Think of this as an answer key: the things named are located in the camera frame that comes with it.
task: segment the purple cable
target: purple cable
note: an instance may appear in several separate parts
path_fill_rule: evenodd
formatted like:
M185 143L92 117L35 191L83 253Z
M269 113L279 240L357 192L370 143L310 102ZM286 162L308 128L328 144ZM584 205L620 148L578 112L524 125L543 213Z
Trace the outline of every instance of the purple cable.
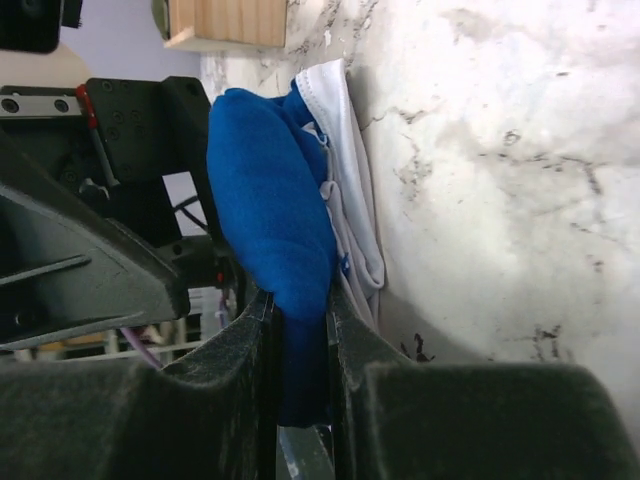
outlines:
M160 360L158 360L153 355L153 353L147 350L147 347L145 347L144 343L142 343L142 340L138 338L138 335L136 335L136 332L134 332L133 330L127 327L121 328L120 331L124 335L124 338L126 338L131 344L131 346L135 348L140 353L140 355L142 355L142 358L144 358L149 365L151 365L153 368L156 368L158 370L162 369L162 364L160 363Z

